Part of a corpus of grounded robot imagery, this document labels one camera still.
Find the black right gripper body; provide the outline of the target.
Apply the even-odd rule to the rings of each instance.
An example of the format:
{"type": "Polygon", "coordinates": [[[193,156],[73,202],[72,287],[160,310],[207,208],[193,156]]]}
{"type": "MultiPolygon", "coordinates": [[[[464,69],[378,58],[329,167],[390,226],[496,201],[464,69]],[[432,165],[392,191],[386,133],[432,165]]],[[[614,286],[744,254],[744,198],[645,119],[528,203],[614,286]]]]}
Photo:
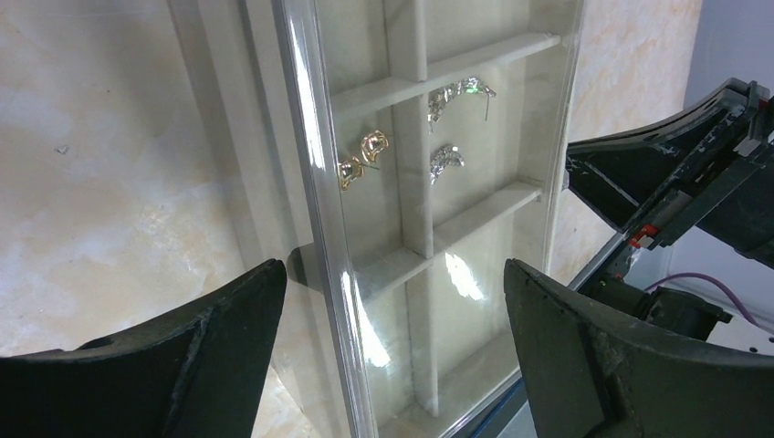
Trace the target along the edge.
{"type": "Polygon", "coordinates": [[[710,342],[773,337],[738,297],[725,310],[672,288],[625,282],[632,256],[699,228],[745,258],[773,264],[773,102],[756,82],[730,78],[694,106],[654,124],[576,141],[570,190],[613,228],[573,282],[581,294],[656,326],[710,342]]]}

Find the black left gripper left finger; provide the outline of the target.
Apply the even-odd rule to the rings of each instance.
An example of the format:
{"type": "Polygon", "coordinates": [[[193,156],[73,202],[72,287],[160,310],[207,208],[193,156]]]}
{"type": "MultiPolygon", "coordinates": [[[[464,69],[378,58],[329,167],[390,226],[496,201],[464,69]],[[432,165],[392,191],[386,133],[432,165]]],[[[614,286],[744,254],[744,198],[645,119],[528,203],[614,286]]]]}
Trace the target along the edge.
{"type": "Polygon", "coordinates": [[[4,437],[248,437],[287,291],[269,259],[77,349],[2,358],[4,437]]]}

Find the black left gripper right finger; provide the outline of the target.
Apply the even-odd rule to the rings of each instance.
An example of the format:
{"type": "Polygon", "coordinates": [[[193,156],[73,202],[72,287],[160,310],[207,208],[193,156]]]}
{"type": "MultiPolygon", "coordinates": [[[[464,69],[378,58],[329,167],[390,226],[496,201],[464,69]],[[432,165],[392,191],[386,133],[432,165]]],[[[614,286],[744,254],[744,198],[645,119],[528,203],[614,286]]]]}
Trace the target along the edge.
{"type": "Polygon", "coordinates": [[[658,328],[504,265],[519,366],[540,437],[770,437],[773,359],[658,328]]]}

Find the silver hoop earring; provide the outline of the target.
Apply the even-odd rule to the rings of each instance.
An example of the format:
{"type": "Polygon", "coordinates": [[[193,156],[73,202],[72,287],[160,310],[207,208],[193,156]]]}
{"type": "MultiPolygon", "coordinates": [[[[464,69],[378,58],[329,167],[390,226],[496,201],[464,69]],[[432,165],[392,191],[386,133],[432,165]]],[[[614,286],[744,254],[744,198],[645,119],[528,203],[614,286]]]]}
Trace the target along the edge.
{"type": "Polygon", "coordinates": [[[430,185],[438,182],[440,175],[448,167],[462,168],[465,166],[465,158],[460,153],[459,148],[453,144],[446,144],[437,149],[430,160],[430,185]]]}

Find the beige compartment jewelry tray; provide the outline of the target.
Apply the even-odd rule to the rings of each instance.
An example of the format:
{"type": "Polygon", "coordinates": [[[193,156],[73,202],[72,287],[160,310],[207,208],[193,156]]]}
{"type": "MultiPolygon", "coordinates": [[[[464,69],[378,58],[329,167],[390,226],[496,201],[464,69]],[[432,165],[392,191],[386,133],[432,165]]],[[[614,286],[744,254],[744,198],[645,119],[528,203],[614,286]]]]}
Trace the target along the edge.
{"type": "Polygon", "coordinates": [[[503,265],[551,263],[581,1],[318,1],[339,162],[345,288],[364,372],[360,437],[460,433],[519,375],[503,265]],[[427,95],[479,77],[430,133],[427,95]],[[362,138],[390,147],[375,164],[362,138]],[[462,168],[430,185],[432,154],[462,168]]]}

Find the silver crystal bar earring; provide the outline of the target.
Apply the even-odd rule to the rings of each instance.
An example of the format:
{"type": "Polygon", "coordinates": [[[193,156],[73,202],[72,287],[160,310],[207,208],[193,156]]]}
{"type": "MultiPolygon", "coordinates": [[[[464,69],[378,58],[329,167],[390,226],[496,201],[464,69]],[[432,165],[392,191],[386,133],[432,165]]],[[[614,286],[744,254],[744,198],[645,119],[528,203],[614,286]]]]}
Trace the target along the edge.
{"type": "Polygon", "coordinates": [[[446,107],[454,100],[467,96],[486,97],[485,119],[488,118],[488,108],[491,99],[497,96],[497,92],[486,82],[476,76],[462,78],[456,82],[431,90],[427,95],[427,123],[430,133],[434,132],[434,126],[440,121],[446,107]]]}

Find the small gold earring piece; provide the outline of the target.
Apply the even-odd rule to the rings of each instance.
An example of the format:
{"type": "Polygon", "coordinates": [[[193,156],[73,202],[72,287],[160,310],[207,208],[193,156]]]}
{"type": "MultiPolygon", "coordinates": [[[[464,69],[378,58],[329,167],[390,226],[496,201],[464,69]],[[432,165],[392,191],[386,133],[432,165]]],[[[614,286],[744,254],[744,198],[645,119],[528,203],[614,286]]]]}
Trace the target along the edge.
{"type": "Polygon", "coordinates": [[[387,136],[381,130],[374,130],[361,140],[361,157],[367,164],[375,164],[378,156],[389,147],[387,136]]]}

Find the clear acrylic box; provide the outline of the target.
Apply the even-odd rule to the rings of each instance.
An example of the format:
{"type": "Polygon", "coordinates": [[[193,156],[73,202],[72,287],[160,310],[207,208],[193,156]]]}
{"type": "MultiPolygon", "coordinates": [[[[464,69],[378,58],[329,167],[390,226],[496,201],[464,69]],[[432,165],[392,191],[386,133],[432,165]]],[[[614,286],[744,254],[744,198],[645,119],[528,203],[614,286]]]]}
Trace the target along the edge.
{"type": "Polygon", "coordinates": [[[318,437],[478,435],[522,373],[503,265],[552,264],[581,1],[173,1],[270,387],[318,437]]]}

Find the small gold stud earring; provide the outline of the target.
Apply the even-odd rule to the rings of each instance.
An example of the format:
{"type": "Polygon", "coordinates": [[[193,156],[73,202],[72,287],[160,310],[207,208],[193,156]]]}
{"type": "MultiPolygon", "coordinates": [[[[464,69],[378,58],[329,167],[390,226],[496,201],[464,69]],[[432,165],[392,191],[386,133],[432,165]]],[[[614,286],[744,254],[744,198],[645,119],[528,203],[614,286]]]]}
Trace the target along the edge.
{"type": "Polygon", "coordinates": [[[347,191],[350,185],[364,174],[364,164],[356,157],[350,157],[338,163],[340,189],[347,191]]]}

